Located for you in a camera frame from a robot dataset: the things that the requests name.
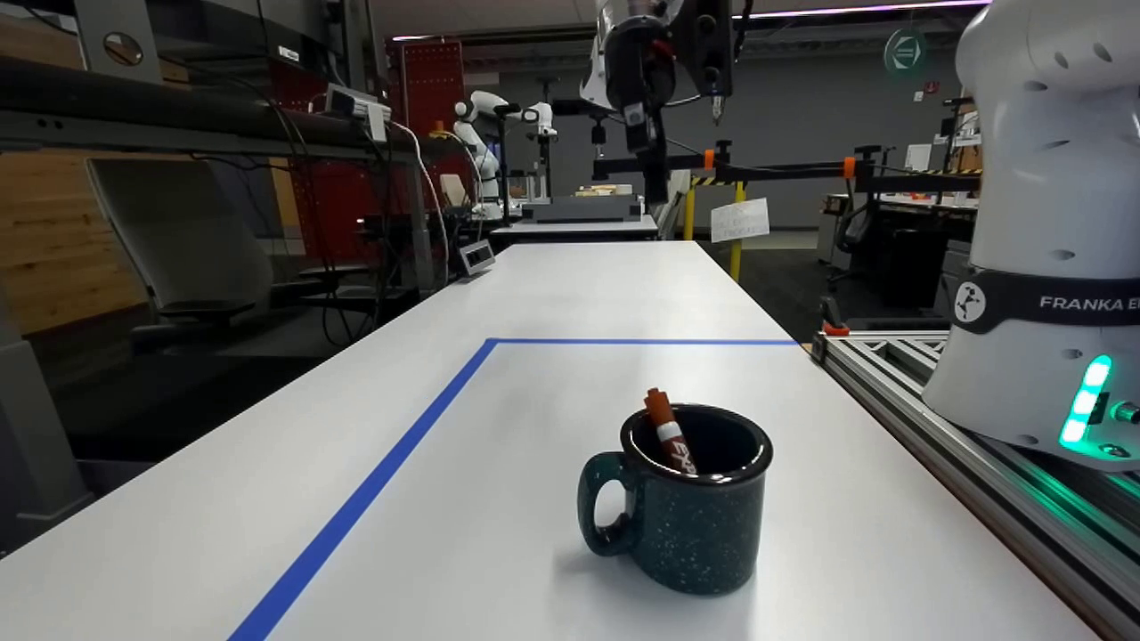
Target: table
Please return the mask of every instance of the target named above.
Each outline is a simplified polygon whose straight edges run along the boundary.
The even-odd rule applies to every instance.
[[[533,226],[515,221],[510,228],[492,233],[492,245],[513,245],[513,241],[648,241],[661,240],[654,218],[631,218],[631,221],[581,221],[581,226]]]
[[[771,436],[736,595],[581,545],[577,472],[648,385]],[[4,560],[0,621],[5,641],[1093,639],[679,241],[513,245]]]
[[[972,228],[979,199],[964,192],[942,192],[939,199],[929,192],[877,192],[877,207],[878,207],[878,221],[890,228],[938,221],[929,214],[939,214],[953,228]],[[837,272],[855,272],[850,255],[837,249],[837,234],[845,233],[845,221],[846,221],[846,192],[830,192],[822,199],[815,262]]]

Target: wooden panel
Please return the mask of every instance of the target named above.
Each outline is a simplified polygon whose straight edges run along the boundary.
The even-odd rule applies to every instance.
[[[165,87],[187,91],[187,69],[165,62]]]
[[[79,69],[79,44],[0,18],[0,57]],[[84,174],[84,154],[0,154],[0,303],[49,332],[147,303]]]
[[[271,177],[275,177],[276,218],[282,218],[286,240],[294,240],[298,234],[298,212],[294,212],[293,168],[286,160],[275,160]]]
[[[79,69],[79,41],[38,23],[0,18],[0,57]]]

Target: metal frame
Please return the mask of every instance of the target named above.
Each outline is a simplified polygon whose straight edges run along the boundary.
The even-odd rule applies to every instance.
[[[32,346],[0,336],[0,545],[26,545],[84,501]]]
[[[224,158],[344,158],[368,160],[368,151],[305,145],[286,141],[243,141],[228,131],[156,129],[129,122],[84,122],[27,110],[0,110],[0,151],[125,151],[125,154],[224,154]]]
[[[76,0],[81,65],[98,74],[165,82],[165,69],[154,44],[147,0]],[[103,41],[119,35],[140,44],[140,65],[119,65],[106,55]]]
[[[939,420],[923,408],[923,382],[884,357],[934,372],[939,346],[939,332],[862,332],[815,340],[815,360],[1091,627],[1140,639],[1136,532],[1012,447]]]

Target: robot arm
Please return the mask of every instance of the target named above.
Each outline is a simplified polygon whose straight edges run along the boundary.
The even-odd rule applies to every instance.
[[[466,160],[472,168],[472,218],[476,221],[503,221],[503,181],[497,181],[497,158],[476,136],[476,117],[510,117],[515,107],[494,94],[472,91],[463,103],[456,103],[456,125],[453,136],[466,151]]]
[[[554,107],[552,107],[552,103],[530,103],[530,107],[524,110],[524,122],[533,125],[533,141],[560,141]]]
[[[718,103],[733,94],[731,0],[599,0],[596,29],[592,80],[581,95],[623,117],[646,199],[667,203],[661,110],[678,91],[678,65],[703,95],[713,95],[713,122],[718,122]]]
[[[970,25],[982,203],[927,385],[970,433],[1103,472],[1140,472],[1136,29],[1136,0],[992,0]]]

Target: mug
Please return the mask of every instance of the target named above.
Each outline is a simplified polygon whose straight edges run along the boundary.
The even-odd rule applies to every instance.
[[[631,557],[653,580],[685,595],[725,595],[751,580],[763,475],[771,443],[751,420],[714,408],[673,408],[697,477],[669,467],[653,417],[619,427],[623,452],[586,459],[577,482],[577,524],[596,557]],[[628,509],[596,524],[602,486],[619,482]]]

